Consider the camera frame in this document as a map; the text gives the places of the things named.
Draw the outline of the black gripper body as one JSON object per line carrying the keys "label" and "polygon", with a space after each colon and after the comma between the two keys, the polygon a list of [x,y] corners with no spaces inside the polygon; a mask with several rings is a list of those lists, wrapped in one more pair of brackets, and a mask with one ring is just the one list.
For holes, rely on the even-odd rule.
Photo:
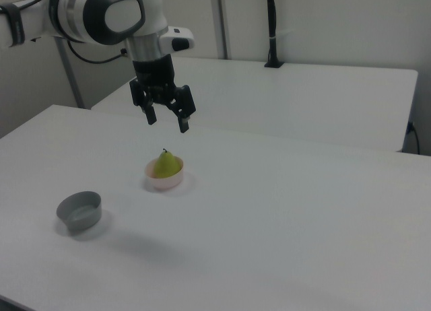
{"label": "black gripper body", "polygon": [[172,57],[166,55],[154,61],[133,61],[139,85],[156,104],[167,105],[174,99],[174,67]]}

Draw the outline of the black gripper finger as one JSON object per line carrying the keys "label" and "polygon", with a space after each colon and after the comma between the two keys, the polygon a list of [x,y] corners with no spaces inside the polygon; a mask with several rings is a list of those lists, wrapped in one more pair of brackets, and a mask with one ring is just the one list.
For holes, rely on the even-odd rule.
{"label": "black gripper finger", "polygon": [[140,107],[142,112],[145,114],[149,125],[153,125],[156,121],[156,114],[153,108],[152,95],[147,93],[139,84],[137,79],[133,79],[129,82],[131,90],[131,97],[133,104]]}
{"label": "black gripper finger", "polygon": [[189,119],[196,112],[195,102],[188,85],[175,87],[173,98],[169,99],[167,107],[175,113],[181,133],[189,130]]}

